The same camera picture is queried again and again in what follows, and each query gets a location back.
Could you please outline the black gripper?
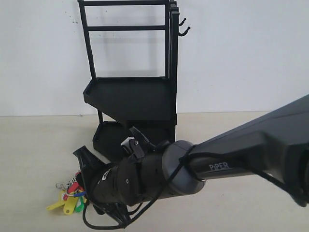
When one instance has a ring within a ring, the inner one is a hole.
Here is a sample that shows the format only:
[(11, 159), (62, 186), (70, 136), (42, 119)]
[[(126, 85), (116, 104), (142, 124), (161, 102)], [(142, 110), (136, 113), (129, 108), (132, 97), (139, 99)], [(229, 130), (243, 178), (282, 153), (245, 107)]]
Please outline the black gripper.
[[(143, 148), (155, 151), (156, 146), (140, 130), (136, 127), (129, 130)], [(161, 154), (124, 158), (117, 164), (102, 162), (86, 146), (75, 150), (73, 155), (79, 162), (86, 195), (97, 206), (104, 203), (133, 206), (150, 201), (166, 183)]]

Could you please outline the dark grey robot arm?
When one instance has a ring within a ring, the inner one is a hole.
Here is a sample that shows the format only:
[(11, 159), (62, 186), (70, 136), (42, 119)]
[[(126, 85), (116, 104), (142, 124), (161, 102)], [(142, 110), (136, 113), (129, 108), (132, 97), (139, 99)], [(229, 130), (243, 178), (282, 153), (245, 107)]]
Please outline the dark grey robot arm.
[(97, 207), (192, 195), (207, 180), (252, 174), (300, 206), (309, 202), (308, 96), (197, 145), (178, 140), (142, 149), (130, 137), (122, 146), (128, 156), (118, 163), (106, 164), (86, 147), (74, 152), (86, 197)]

